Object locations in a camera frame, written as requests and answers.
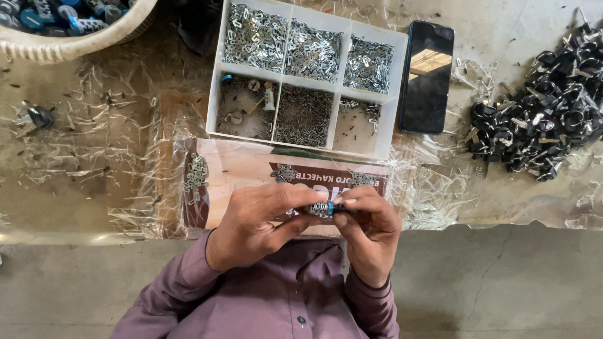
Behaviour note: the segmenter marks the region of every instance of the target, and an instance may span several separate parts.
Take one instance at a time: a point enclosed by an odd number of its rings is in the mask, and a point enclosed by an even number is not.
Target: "sleeve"
[[[350,266],[344,292],[347,304],[358,326],[369,338],[397,338],[400,327],[396,322],[396,304],[390,279],[382,288],[365,284]]]
[[[221,272],[209,267],[205,247],[211,232],[183,255],[173,258],[142,289],[134,305],[117,323],[112,339],[165,338],[200,298],[208,294]]]

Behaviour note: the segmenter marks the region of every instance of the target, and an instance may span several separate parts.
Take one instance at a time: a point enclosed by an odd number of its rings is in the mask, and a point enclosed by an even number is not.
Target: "person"
[[[327,201],[289,183],[233,192],[220,225],[172,259],[115,326],[112,338],[397,338],[389,278],[402,222],[372,186],[343,192],[355,214],[347,240],[293,239],[316,215],[272,217]]]

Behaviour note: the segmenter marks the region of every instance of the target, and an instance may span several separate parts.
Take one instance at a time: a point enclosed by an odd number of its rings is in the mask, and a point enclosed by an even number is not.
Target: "dirty table surface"
[[[599,0],[296,4],[403,32],[417,18],[451,26],[456,31],[453,60],[473,60],[491,71],[495,83],[515,87],[525,81],[535,55],[554,49],[568,26],[581,22],[578,5],[590,20],[603,18]],[[140,197],[153,98],[166,89],[207,94],[215,57],[191,54],[170,25],[174,21],[173,16],[160,17],[128,44],[59,65],[0,58],[0,243],[111,244],[142,237],[135,229],[116,232],[115,222],[133,197]],[[483,163],[461,155],[462,146],[450,147],[461,145],[469,130],[462,117],[474,95],[468,86],[453,83],[450,133],[433,138],[439,145],[435,157],[417,151],[412,183],[417,209],[410,212],[407,228],[539,220],[550,227],[602,229],[603,166],[593,155],[603,153],[603,143],[579,151],[556,180],[546,183],[528,173],[511,177],[502,165],[491,165],[482,175]],[[22,100],[54,106],[53,131],[16,139],[13,120]],[[421,136],[396,134],[394,146],[401,139],[405,147],[434,145]]]

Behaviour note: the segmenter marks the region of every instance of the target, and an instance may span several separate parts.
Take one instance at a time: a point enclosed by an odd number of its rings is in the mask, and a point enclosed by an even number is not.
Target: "black phone screen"
[[[400,100],[400,129],[438,134],[444,130],[454,30],[415,21],[410,35],[410,58],[406,58],[405,68],[407,82]]]

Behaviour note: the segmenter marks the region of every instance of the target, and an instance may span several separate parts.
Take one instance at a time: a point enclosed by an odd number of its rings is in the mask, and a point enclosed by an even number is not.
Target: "floor crack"
[[[509,241],[509,238],[511,237],[511,234],[513,233],[513,229],[515,228],[515,226],[516,225],[512,225],[509,228],[509,234],[507,234],[505,241],[503,241],[502,246],[500,247],[500,253],[496,257],[496,259],[494,259],[492,261],[492,263],[485,269],[484,273],[482,273],[482,277],[479,280],[478,292],[475,294],[475,298],[473,299],[473,305],[471,306],[471,311],[469,312],[469,315],[467,316],[467,318],[465,320],[465,325],[469,322],[469,319],[471,319],[471,316],[473,315],[473,312],[475,311],[475,305],[478,303],[479,293],[482,291],[482,286],[484,284],[484,277],[486,277],[486,274],[488,273],[488,271],[490,271],[492,266],[494,266],[494,264],[500,259],[500,257],[502,257],[502,254],[505,251],[505,246],[507,245],[507,241]]]

